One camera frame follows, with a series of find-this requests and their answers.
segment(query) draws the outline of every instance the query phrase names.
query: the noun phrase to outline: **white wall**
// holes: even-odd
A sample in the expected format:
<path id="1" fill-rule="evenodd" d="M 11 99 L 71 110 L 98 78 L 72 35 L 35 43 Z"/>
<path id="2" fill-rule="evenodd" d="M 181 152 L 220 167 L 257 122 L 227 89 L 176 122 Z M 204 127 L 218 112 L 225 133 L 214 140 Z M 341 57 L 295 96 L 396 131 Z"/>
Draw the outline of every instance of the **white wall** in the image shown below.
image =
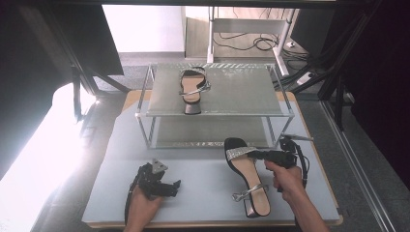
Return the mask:
<path id="1" fill-rule="evenodd" d="M 118 52 L 184 52 L 184 7 L 103 5 Z"/>

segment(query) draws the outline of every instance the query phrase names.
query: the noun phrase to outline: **sandal strap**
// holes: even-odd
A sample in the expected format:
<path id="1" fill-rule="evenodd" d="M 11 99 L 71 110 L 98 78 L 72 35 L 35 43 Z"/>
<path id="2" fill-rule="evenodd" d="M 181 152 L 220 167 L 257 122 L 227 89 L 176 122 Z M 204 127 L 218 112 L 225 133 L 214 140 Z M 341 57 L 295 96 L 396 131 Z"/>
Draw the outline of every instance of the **sandal strap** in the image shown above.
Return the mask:
<path id="1" fill-rule="evenodd" d="M 226 150 L 226 157 L 228 161 L 237 158 L 239 156 L 245 155 L 249 152 L 258 151 L 255 147 L 239 147 L 234 149 Z"/>
<path id="2" fill-rule="evenodd" d="M 251 189 L 247 189 L 247 190 L 242 191 L 241 193 L 233 193 L 232 194 L 232 199 L 234 201 L 238 202 L 238 201 L 244 199 L 245 197 L 247 197 L 251 192 L 253 192 L 255 190 L 258 190 L 258 189 L 262 189 L 262 188 L 265 189 L 265 191 L 269 190 L 268 185 L 258 184 L 258 185 L 254 186 Z"/>
<path id="3" fill-rule="evenodd" d="M 202 85 L 200 88 L 192 91 L 192 92 L 188 92 L 188 93 L 183 93 L 182 91 L 179 92 L 179 95 L 181 96 L 186 96 L 186 95 L 193 95 L 193 94 L 197 94 L 197 93 L 202 93 L 202 92 L 207 92 L 211 89 L 211 83 L 206 80 L 205 84 Z"/>

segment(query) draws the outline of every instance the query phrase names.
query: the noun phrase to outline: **white tabletop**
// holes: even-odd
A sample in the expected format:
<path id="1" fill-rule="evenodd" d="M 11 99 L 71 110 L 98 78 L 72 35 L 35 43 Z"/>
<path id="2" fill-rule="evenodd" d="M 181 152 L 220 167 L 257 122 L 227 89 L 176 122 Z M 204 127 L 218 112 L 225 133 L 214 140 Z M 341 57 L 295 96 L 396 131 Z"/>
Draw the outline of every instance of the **white tabletop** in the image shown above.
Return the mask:
<path id="1" fill-rule="evenodd" d="M 308 136 L 297 104 L 292 101 L 291 106 L 296 116 L 286 133 Z M 284 101 L 280 102 L 280 107 L 285 109 Z M 158 159 L 169 167 L 162 178 L 163 183 L 182 181 L 177 196 L 164 199 L 151 223 L 153 227 L 294 223 L 292 211 L 274 188 L 268 191 L 271 213 L 267 217 L 246 217 L 244 203 L 231 199 L 233 192 L 244 190 L 246 185 L 227 165 L 223 148 L 147 149 L 134 117 L 135 111 L 136 104 L 133 104 L 116 119 L 83 215 L 82 220 L 89 226 L 124 225 L 124 207 L 130 183 L 138 167 L 152 159 Z M 271 121 L 273 128 L 280 131 L 286 119 L 271 118 Z M 310 160 L 307 193 L 311 201 L 326 222 L 341 222 L 337 203 L 313 143 L 296 142 Z M 272 172 L 265 169 L 263 161 L 258 161 L 256 166 L 262 183 L 272 186 Z"/>

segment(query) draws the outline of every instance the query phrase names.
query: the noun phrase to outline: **glass shelf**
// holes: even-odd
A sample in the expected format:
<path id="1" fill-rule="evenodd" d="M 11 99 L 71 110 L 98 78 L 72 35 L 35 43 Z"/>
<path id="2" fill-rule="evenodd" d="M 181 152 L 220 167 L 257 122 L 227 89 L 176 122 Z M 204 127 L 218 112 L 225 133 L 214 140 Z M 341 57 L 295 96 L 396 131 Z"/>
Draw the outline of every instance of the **glass shelf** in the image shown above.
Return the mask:
<path id="1" fill-rule="evenodd" d="M 212 87 L 201 93 L 201 113 L 186 115 L 178 94 L 180 75 L 181 70 L 195 66 L 205 69 Z M 135 113 L 149 148 L 221 147 L 224 138 L 232 136 L 244 138 L 249 146 L 277 147 L 280 134 L 274 134 L 271 118 L 288 119 L 281 131 L 284 133 L 294 117 L 283 90 L 287 110 L 279 105 L 271 78 L 278 80 L 274 65 L 157 64 L 155 70 L 150 67 Z M 145 101 L 150 77 L 154 85 Z"/>

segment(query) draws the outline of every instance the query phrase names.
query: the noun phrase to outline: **black sandal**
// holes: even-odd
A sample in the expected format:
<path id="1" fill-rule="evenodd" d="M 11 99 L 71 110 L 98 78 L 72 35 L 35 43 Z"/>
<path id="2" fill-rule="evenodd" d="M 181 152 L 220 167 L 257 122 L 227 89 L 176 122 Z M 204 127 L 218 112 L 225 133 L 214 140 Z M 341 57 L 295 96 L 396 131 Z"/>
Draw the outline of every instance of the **black sandal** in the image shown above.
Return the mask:
<path id="1" fill-rule="evenodd" d="M 206 79 L 205 69 L 202 67 L 191 67 L 181 71 L 181 88 L 179 95 L 186 104 L 185 114 L 200 114 L 201 92 L 211 89 L 211 83 Z"/>
<path id="2" fill-rule="evenodd" d="M 263 185 L 256 171 L 255 159 L 249 158 L 248 153 L 252 151 L 247 143 L 241 138 L 226 138 L 224 141 L 225 157 L 229 167 L 238 173 L 245 181 L 247 190 L 232 194 L 235 201 L 241 201 L 249 196 L 250 209 L 247 209 L 248 218 L 265 217 L 271 213 L 266 191 L 268 186 Z"/>

